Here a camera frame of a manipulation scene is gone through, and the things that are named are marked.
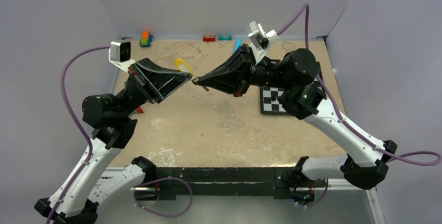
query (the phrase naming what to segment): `white wall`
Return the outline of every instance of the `white wall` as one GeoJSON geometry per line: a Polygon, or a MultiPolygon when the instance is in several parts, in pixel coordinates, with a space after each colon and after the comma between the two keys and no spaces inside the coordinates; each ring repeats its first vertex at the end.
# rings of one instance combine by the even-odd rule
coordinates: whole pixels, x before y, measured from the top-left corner
{"type": "MultiPolygon", "coordinates": [[[[442,153],[441,18],[442,0],[350,0],[327,39],[346,112],[398,154],[442,153]]],[[[389,167],[387,223],[442,223],[442,166],[389,167]]]]}
{"type": "MultiPolygon", "coordinates": [[[[349,0],[102,0],[118,33],[140,36],[150,29],[156,39],[200,38],[204,34],[245,36],[256,20],[278,30],[303,3],[310,3],[310,36],[328,35],[349,0]]],[[[284,34],[303,37],[302,20],[284,34]]]]}
{"type": "MultiPolygon", "coordinates": [[[[62,67],[117,32],[100,0],[0,0],[0,11],[0,223],[44,223],[33,205],[55,192],[86,148],[59,91],[62,67]]],[[[114,72],[106,51],[72,65],[75,112],[85,96],[110,91],[114,72]]]]}

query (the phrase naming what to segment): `black bracket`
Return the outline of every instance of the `black bracket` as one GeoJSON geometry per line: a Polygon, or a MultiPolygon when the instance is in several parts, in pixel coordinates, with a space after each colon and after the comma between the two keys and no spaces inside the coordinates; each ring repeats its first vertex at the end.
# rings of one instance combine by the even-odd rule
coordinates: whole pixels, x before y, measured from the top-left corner
{"type": "Polygon", "coordinates": [[[284,91],[278,97],[278,101],[287,113],[302,120],[307,116],[317,114],[318,110],[316,108],[324,98],[324,91],[314,83],[310,83],[305,87],[293,87],[284,91]]]}
{"type": "MultiPolygon", "coordinates": [[[[37,201],[34,205],[34,209],[40,213],[40,215],[47,218],[52,210],[50,205],[51,202],[49,198],[43,198],[37,201]]],[[[54,213],[52,216],[53,224],[94,224],[98,217],[96,213],[98,205],[98,202],[93,203],[88,199],[81,213],[75,216],[66,217],[66,214],[63,212],[60,214],[54,213]]]]}
{"type": "MultiPolygon", "coordinates": [[[[174,177],[174,172],[165,172],[161,169],[158,170],[156,165],[143,156],[139,156],[132,160],[132,164],[137,165],[145,173],[143,183],[154,181],[158,178],[174,177]]],[[[165,180],[159,183],[161,188],[171,188],[173,185],[173,180],[165,180]]]]}
{"type": "MultiPolygon", "coordinates": [[[[394,154],[397,147],[397,144],[392,140],[384,142],[385,150],[390,153],[394,154]]],[[[344,165],[340,167],[340,170],[344,173],[344,178],[348,182],[360,189],[369,190],[378,185],[387,176],[388,166],[386,162],[389,159],[389,156],[383,155],[381,160],[376,161],[376,166],[361,168],[348,156],[344,165]]]]}
{"type": "Polygon", "coordinates": [[[302,166],[308,156],[301,157],[293,169],[276,168],[275,199],[291,198],[294,202],[305,204],[315,199],[314,191],[299,191],[298,188],[323,187],[325,180],[312,181],[302,173],[302,166]]]}
{"type": "Polygon", "coordinates": [[[106,143],[106,149],[120,148],[124,149],[133,135],[137,120],[129,117],[115,120],[112,127],[94,129],[92,138],[98,138],[106,143]]]}

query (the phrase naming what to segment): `yellow object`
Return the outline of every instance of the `yellow object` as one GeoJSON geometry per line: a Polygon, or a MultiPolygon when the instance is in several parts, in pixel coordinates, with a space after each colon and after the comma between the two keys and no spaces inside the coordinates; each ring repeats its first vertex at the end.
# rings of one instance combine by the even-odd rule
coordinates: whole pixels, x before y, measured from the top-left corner
{"type": "Polygon", "coordinates": [[[190,73],[193,76],[193,70],[182,59],[176,59],[175,66],[177,66],[180,71],[190,73]]]}

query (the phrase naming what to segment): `wooden tabletop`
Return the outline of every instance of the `wooden tabletop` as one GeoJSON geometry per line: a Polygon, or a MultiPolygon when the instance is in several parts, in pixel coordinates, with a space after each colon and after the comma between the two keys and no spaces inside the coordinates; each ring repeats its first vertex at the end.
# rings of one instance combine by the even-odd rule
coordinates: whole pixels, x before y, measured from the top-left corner
{"type": "MultiPolygon", "coordinates": [[[[133,59],[148,57],[165,68],[176,69],[174,61],[181,58],[200,76],[229,58],[234,45],[234,41],[153,41],[151,47],[141,48],[135,41],[131,51],[133,59]]],[[[303,41],[279,41],[267,56],[281,59],[300,47],[305,47],[303,41]]],[[[310,50],[343,111],[324,41],[311,41],[310,50]]],[[[120,74],[115,92],[124,87],[127,77],[120,74]]],[[[132,116],[138,119],[132,139],[111,166],[126,166],[140,155],[159,167],[292,166],[301,156],[345,153],[325,134],[295,117],[262,115],[257,87],[236,98],[213,89],[206,92],[188,82],[160,104],[145,104],[142,109],[143,114],[132,116]]]]}

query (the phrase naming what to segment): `blue object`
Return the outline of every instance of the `blue object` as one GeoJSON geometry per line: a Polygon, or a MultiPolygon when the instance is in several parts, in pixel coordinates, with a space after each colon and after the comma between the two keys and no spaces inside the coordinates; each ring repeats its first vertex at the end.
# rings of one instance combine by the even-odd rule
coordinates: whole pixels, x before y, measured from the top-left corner
{"type": "Polygon", "coordinates": [[[149,35],[149,39],[148,39],[148,42],[146,44],[142,44],[141,40],[140,40],[140,46],[141,47],[150,47],[152,45],[152,40],[153,40],[153,36],[149,35]]]}
{"type": "Polygon", "coordinates": [[[230,35],[230,36],[223,37],[223,36],[219,35],[218,41],[232,41],[232,36],[230,35]]]}
{"type": "Polygon", "coordinates": [[[238,39],[236,39],[234,52],[239,48],[240,45],[241,45],[241,38],[238,38],[238,39]]]}

